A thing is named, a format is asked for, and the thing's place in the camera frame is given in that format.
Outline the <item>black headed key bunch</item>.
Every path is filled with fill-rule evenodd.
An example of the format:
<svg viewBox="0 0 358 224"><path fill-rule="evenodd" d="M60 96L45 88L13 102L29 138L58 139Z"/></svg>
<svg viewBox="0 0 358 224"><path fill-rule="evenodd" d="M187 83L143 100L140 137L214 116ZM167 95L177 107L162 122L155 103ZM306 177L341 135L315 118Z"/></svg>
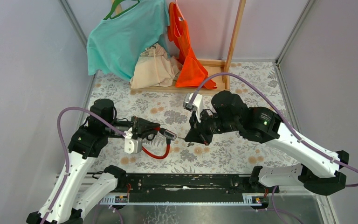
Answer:
<svg viewBox="0 0 358 224"><path fill-rule="evenodd" d="M179 139L179 140L183 140L185 143L186 143L186 145L187 145L187 147L191 147L191 146L194 146L194 143L193 142L190 142L190 141L186 141L185 140L185 137L177 137L177 139Z"/></svg>

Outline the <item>red cable lock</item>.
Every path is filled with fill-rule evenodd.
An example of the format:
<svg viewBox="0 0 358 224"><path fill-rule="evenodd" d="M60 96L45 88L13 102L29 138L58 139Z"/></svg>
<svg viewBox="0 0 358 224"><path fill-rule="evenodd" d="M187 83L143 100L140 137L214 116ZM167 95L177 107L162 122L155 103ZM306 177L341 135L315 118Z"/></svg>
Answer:
<svg viewBox="0 0 358 224"><path fill-rule="evenodd" d="M163 147L163 149L164 149L163 154L161 154L161 155L153 154L152 152L147 150L145 147L142 147L142 152L144 152L146 155L148 155L149 157L151 157L153 159L163 160L169 155L170 148L171 148L171 142L175 141L178 138L178 135L176 133L174 133L173 131L170 131L168 129L161 128L161 127L156 127L153 129L153 131L155 133L153 133L152 135L155 136L157 133L159 133L165 139L165 146Z"/></svg>

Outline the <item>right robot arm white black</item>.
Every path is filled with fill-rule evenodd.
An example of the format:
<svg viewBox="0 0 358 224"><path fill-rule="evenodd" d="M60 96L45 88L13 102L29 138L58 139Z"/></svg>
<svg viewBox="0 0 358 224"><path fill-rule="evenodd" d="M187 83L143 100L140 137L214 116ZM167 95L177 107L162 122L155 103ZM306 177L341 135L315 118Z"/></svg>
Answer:
<svg viewBox="0 0 358 224"><path fill-rule="evenodd" d="M302 185L312 193L329 196L345 188L346 175L335 160L347 164L347 152L330 151L297 131L291 132L274 111L248 107L239 95L229 91L214 95L211 104L214 111L208 113L201 95L194 100L191 94L186 95L183 107L192 113L186 142L209 145L216 134L237 132L248 141L275 147L297 160L297 164L286 167L254 167L248 180L251 190Z"/></svg>

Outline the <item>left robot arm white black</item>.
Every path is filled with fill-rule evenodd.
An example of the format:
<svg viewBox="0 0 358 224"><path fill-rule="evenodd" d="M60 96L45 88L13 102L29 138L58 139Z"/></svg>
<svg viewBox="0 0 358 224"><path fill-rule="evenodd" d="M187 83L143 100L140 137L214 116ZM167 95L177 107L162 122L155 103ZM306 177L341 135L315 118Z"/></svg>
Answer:
<svg viewBox="0 0 358 224"><path fill-rule="evenodd" d="M116 166L105 168L97 182L81 195L80 186L91 165L107 145L110 138L124 140L126 153L142 150L142 140L156 135L160 124L133 116L130 120L117 120L114 102L98 99L90 110L69 107L60 112L57 128L61 128L63 114L80 110L89 114L86 122L65 145L62 133L59 138L64 149L65 163L50 196L45 204L28 215L27 224L81 224L88 213L111 191L119 192L128 186L126 172Z"/></svg>

